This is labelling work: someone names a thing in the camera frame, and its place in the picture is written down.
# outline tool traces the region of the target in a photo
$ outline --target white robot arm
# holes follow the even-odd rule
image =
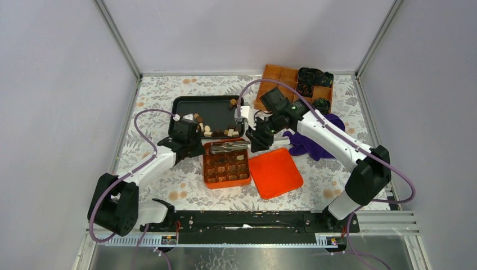
[[[314,113],[323,120],[322,124],[300,100],[291,103],[278,88],[267,92],[260,99],[267,110],[273,113],[264,119],[253,117],[251,108],[240,107],[241,115],[247,118],[249,123],[246,136],[251,141],[252,152],[268,149],[273,143],[274,134],[289,128],[322,146],[351,172],[345,190],[323,211],[329,214],[331,222],[342,221],[360,206],[367,205],[389,183],[390,170],[357,150],[359,147],[389,163],[389,152],[386,148],[372,148],[359,142],[335,127],[316,110]],[[340,137],[353,142],[354,145]]]

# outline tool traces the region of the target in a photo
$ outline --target orange compartment tray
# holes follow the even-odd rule
[[[221,142],[244,141],[242,138],[227,139]],[[214,142],[204,144],[204,183],[210,189],[248,185],[251,182],[249,153],[247,150],[213,155],[210,147]]]
[[[266,65],[265,70],[263,71],[262,78],[277,80],[296,90],[296,86],[298,85],[298,69],[291,69],[289,67],[284,66]],[[286,98],[288,98],[290,102],[295,102],[299,99],[298,96],[295,95],[292,91],[281,85],[272,82],[261,82],[258,94],[254,101],[255,109],[262,111],[267,110],[263,105],[262,101],[260,100],[260,97],[268,91],[274,89],[275,87],[278,87],[280,92],[282,92],[282,94]],[[305,97],[305,100],[308,103],[312,104],[313,101],[317,100],[320,97],[328,100],[330,102],[330,107],[333,108],[333,85],[331,85],[331,87],[316,85],[313,86],[313,97]]]

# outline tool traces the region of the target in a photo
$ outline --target metal floor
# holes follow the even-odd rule
[[[360,252],[371,253],[392,269],[412,269],[404,240],[399,236],[353,236],[353,245]],[[90,269],[130,269],[134,247],[97,246]],[[177,247],[167,253],[173,270],[192,269],[356,269],[368,270],[355,255],[331,256],[323,249],[309,248],[206,248]],[[386,269],[374,260],[377,269]],[[168,269],[164,257],[150,247],[141,247],[136,256],[137,270]]]

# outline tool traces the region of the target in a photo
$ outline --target orange tray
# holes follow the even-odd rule
[[[226,139],[221,142],[244,141],[242,138]],[[204,183],[210,189],[248,185],[251,182],[249,153],[247,150],[213,155],[210,147],[213,142],[204,144]]]
[[[303,177],[286,148],[251,158],[250,171],[258,194],[266,200],[303,185]]]
[[[289,67],[284,66],[266,65],[265,71],[263,71],[262,78],[277,80],[296,90],[296,86],[298,85],[298,69],[291,69]],[[297,95],[295,95],[292,91],[281,85],[272,82],[261,82],[258,94],[254,101],[255,109],[262,111],[267,110],[265,109],[265,106],[263,106],[260,97],[268,91],[274,89],[275,87],[278,87],[280,92],[282,92],[282,94],[291,102],[295,102],[296,100],[298,100]],[[320,97],[328,100],[330,102],[330,108],[332,108],[333,85],[331,85],[331,87],[313,86],[313,97],[305,97],[305,100],[308,101],[308,103],[312,104],[313,101],[317,100]]]

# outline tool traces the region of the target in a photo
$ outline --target cable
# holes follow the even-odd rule
[[[378,202],[378,203],[388,203],[388,204],[404,204],[404,203],[408,203],[410,201],[412,201],[414,199],[414,197],[416,196],[416,187],[414,186],[414,184],[411,182],[411,180],[405,176],[402,172],[400,172],[398,169],[396,169],[394,166],[392,166],[391,164],[389,163],[386,163],[384,162],[383,160],[379,159],[378,157],[374,156],[373,154],[371,153],[368,153],[367,151],[365,151],[364,149],[360,148],[356,143],[354,143],[353,141],[349,140],[348,138],[346,138],[345,136],[341,135],[338,131],[336,131],[332,126],[334,125],[328,125],[325,123],[325,117],[323,115],[321,115],[321,117],[317,114],[317,112],[315,111],[315,109],[312,107],[311,104],[309,104],[304,97],[302,97],[295,89],[291,88],[289,85],[285,84],[285,83],[282,83],[282,82],[279,82],[277,80],[272,80],[272,79],[257,79],[257,80],[253,80],[251,81],[249,84],[247,84],[244,89],[242,90],[242,92],[240,92],[240,95],[238,97],[238,99],[240,100],[242,98],[242,96],[244,95],[245,91],[247,91],[247,89],[252,85],[252,84],[255,84],[255,83],[258,83],[258,82],[272,82],[272,83],[276,83],[276,84],[279,84],[285,88],[287,88],[288,90],[292,91],[293,93],[295,93],[295,95],[297,95],[301,101],[303,101],[303,103],[305,104],[306,107],[308,107],[308,109],[310,109],[310,112],[313,114],[313,116],[318,120],[318,122],[320,122],[324,127],[326,127],[326,129],[328,129],[331,133],[333,133],[335,136],[337,136],[338,138],[342,139],[343,141],[345,141],[346,143],[350,144],[352,147],[354,147],[357,151],[365,154],[366,156],[374,159],[374,161],[380,163],[381,165],[383,165],[384,167],[392,170],[393,172],[397,173],[397,175],[399,175],[401,178],[404,179],[404,181],[406,181],[406,183],[409,185],[409,187],[411,188],[411,195],[409,198],[405,199],[405,200],[401,200],[401,201],[391,201],[391,200],[380,200],[380,199],[374,199],[372,201],[375,201],[375,202]],[[240,114],[240,103],[237,103],[237,117],[240,119],[241,118],[241,114]]]
[[[334,255],[355,255],[358,258],[359,256],[364,256],[364,257],[368,257],[382,263],[387,269],[391,269],[391,266],[389,266],[389,264],[387,264],[385,261],[383,261],[379,257],[374,256],[372,254],[364,253],[364,252],[342,251],[342,252],[332,252],[331,255],[333,256]],[[330,256],[330,253],[320,253],[320,254],[316,254],[316,256]]]
[[[141,237],[139,238],[139,241],[137,241],[136,248],[134,249],[133,258],[131,259],[131,270],[134,270],[136,268],[134,266],[134,263],[136,261],[137,250],[139,249],[139,245],[142,243],[142,239],[144,239],[144,236],[146,235],[146,232],[147,232],[148,229],[149,229],[149,223],[146,224],[146,227],[144,228],[144,232],[142,233]]]
[[[158,111],[160,113],[166,113],[166,114],[169,114],[171,115],[172,117],[175,117],[176,115],[174,115],[172,112],[168,112],[168,111],[165,111],[165,110],[161,110],[161,109],[147,109],[147,110],[143,110],[143,111],[140,111],[138,112],[138,114],[136,115],[136,117],[134,117],[134,127],[136,128],[136,131],[139,133],[139,135],[147,142],[149,143],[152,148],[154,149],[154,153],[153,155],[147,159],[146,161],[144,161],[141,165],[139,165],[138,167],[136,167],[135,169],[132,170],[132,173],[135,173],[137,171],[139,171],[140,169],[144,168],[144,166],[146,166],[147,164],[149,164],[151,161],[153,161],[156,157],[157,157],[157,151],[158,151],[158,148],[156,147],[156,145],[149,139],[147,138],[146,135],[144,135],[144,133],[141,132],[141,130],[139,129],[139,126],[137,125],[137,119],[139,118],[140,115],[144,114],[144,113],[148,113],[150,111]],[[108,236],[107,238],[105,239],[99,239],[95,236],[95,233],[93,232],[93,224],[95,223],[95,217],[96,217],[96,213],[98,212],[98,209],[100,208],[100,205],[101,203],[103,202],[104,198],[107,196],[107,194],[109,194],[109,192],[111,192],[111,190],[117,186],[122,180],[128,178],[129,176],[131,176],[131,173],[127,173],[125,175],[123,175],[122,177],[119,177],[118,180],[114,181],[111,186],[109,186],[104,192],[103,194],[101,194],[101,196],[99,197],[98,201],[96,202],[96,204],[94,205],[94,208],[93,208],[93,211],[91,212],[91,217],[89,218],[89,236],[91,236],[91,239],[93,239],[94,242],[97,242],[97,243],[104,243],[104,242],[107,242],[109,239],[113,238],[116,234],[113,233],[111,234],[110,236]]]
[[[397,175],[399,175],[401,178],[404,179],[404,181],[409,185],[409,187],[411,188],[411,195],[409,196],[409,198],[407,199],[404,199],[404,200],[399,200],[399,201],[392,201],[392,200],[380,200],[380,199],[373,199],[372,201],[374,202],[377,202],[377,203],[388,203],[388,204],[404,204],[404,203],[408,203],[410,201],[412,201],[414,199],[414,197],[416,196],[416,187],[414,186],[414,184],[411,182],[411,180],[406,176],[404,175],[401,171],[399,171],[397,168],[395,168],[394,166],[392,166],[391,164],[389,163],[386,163],[385,161],[379,159],[378,157],[374,156],[373,154],[371,153],[368,153],[367,151],[365,151],[364,149],[360,148],[356,143],[354,143],[353,141],[349,140],[348,138],[346,138],[345,136],[341,135],[337,130],[335,130],[332,126],[333,125],[328,125],[325,123],[325,118],[323,117],[323,115],[321,115],[321,117],[316,113],[316,111],[314,110],[314,108],[293,88],[291,88],[289,85],[287,84],[284,84],[282,82],[279,82],[279,81],[276,81],[276,80],[272,80],[272,79],[257,79],[257,80],[253,80],[252,82],[250,82],[249,84],[247,84],[244,89],[242,90],[242,92],[240,92],[240,95],[239,95],[239,100],[242,99],[242,96],[244,95],[245,91],[247,91],[247,89],[252,86],[253,84],[255,83],[258,83],[258,82],[272,82],[272,83],[276,83],[276,84],[279,84],[285,88],[287,88],[288,90],[292,91],[293,93],[295,93],[295,95],[297,95],[301,101],[303,101],[303,104],[305,104],[306,107],[308,107],[308,109],[310,109],[310,112],[313,114],[313,116],[317,119],[318,122],[320,122],[322,124],[323,127],[325,127],[326,129],[328,129],[331,133],[333,133],[333,135],[337,136],[338,138],[342,139],[343,141],[345,141],[346,143],[350,144],[352,147],[354,147],[357,151],[365,154],[366,156],[372,158],[374,161],[380,163],[381,165],[385,166],[386,168],[392,170],[393,172],[395,172]],[[241,118],[241,114],[240,114],[240,104],[237,103],[237,117],[240,119]],[[374,258],[375,256],[374,255],[371,255],[371,254],[367,254],[367,253],[359,253],[357,251],[355,251],[354,247],[353,247],[353,244],[351,243],[350,241],[350,237],[349,237],[349,227],[350,227],[350,223],[351,223],[351,218],[353,217],[354,215],[354,212],[352,212],[349,216],[349,219],[348,219],[348,225],[346,227],[346,236],[348,238],[348,243],[349,243],[349,246],[351,247],[351,249],[353,250],[353,253],[356,255],[356,257],[358,257],[358,259],[366,266],[368,266],[370,269],[373,269],[375,270],[376,268],[374,268],[373,266],[371,266],[369,263],[367,263],[363,258],[361,258],[361,255],[363,256],[367,256],[367,257],[371,257],[371,258]],[[381,263],[383,263],[388,269],[391,269],[389,267],[389,265],[387,265],[386,263],[384,263],[381,259],[379,259],[378,257],[375,257],[374,259],[377,259],[378,261],[380,261]]]

